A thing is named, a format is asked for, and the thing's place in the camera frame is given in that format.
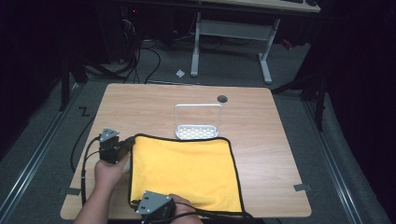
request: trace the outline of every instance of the dark background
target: dark background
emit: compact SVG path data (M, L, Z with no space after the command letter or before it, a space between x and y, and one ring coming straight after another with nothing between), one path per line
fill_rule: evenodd
M395 1L319 3L323 15L348 20L325 23L319 33L317 22L302 25L300 21L285 20L276 41L312 44L297 79L307 74L328 77L327 92L344 136L378 200L396 222ZM110 4L106 8L53 1L1 3L1 158L59 80L67 51L78 52L96 63L128 58L125 39L120 35L122 26L106 26L106 21L120 19L119 7ZM173 31L184 34L190 28L184 21L192 17L191 12L175 12L141 8L141 27L149 27L146 34L172 45L177 37ZM313 84L308 82L301 88Z

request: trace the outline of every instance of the wooden table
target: wooden table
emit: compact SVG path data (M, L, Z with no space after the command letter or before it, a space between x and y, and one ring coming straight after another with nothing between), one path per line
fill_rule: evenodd
M294 189L302 180L268 89L110 84L87 144L104 128L120 131L120 140L137 133L176 138L174 106L218 103L219 95L228 97L221 112L219 136L232 143L246 210L254 217L308 217L311 208L305 192ZM91 152L98 147L96 142ZM97 160L95 154L87 161L87 197L92 192ZM80 188L81 164L82 160L71 188ZM126 168L116 186L109 218L140 218L128 204L128 172ZM74 219L80 208L80 196L67 195L61 216Z

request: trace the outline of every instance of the yellow cloth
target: yellow cloth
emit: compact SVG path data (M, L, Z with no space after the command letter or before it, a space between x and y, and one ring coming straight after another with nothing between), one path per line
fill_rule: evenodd
M137 134L131 175L130 202L149 190L177 194L208 211L243 209L231 144L225 138L182 141Z

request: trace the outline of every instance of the forearm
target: forearm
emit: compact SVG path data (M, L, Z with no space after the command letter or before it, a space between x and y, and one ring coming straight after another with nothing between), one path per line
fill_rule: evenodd
M111 190L94 188L90 198L85 202L74 223L107 223L111 194Z

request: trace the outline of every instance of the gray carpet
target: gray carpet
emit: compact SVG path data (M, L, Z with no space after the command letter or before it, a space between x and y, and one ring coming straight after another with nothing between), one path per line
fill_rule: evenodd
M152 43L148 42L145 46L152 45ZM183 45L175 45L170 49L160 44L153 48L161 56L161 65L150 77L150 83L160 83L158 81L161 81L273 89L293 80L309 49L309 46L303 46L287 50L282 46L274 45L268 58L274 83L268 86L263 83L256 55L241 52L231 53L221 49L203 49L200 74L195 78L190 77L192 46L189 45L189 42L184 42ZM155 53L150 50L141 50L137 66L140 83L153 71L157 63L158 57ZM113 64L109 68L118 69L120 66ZM185 71L186 75L177 77L178 69ZM76 91L73 91L80 90L81 93L64 114L58 131L49 143L49 150L46 152L44 160L39 161L40 165L35 171L33 179L13 208L7 223L70 223L70 221L61 219L60 211L64 202L63 189L69 186L73 176L69 160L73 145L97 111L106 85L111 82L120 81L91 76L85 86L80 86ZM134 73L128 80L128 83L133 82L137 82L137 77L134 79ZM34 155L46 130L59 115L60 93L61 89L58 85L47 102L31 117L28 127L18 142L0 162L1 202L6 200L24 167ZM307 113L304 103L300 101L295 91L276 95L275 100L301 178L305 184L312 187L307 192L312 215L304 218L280 218L280 221L282 223L350 223L326 164L316 127L312 124L312 118ZM359 165L349 151L328 98L326 104L323 134L346 180L354 202L360 209L361 223L389 223L388 217L376 201ZM88 117L83 116L83 107L87 108ZM82 135L76 147L73 157L75 166L87 140L88 132L89 129ZM273 218L265 218L264 221L268 224L279 223Z

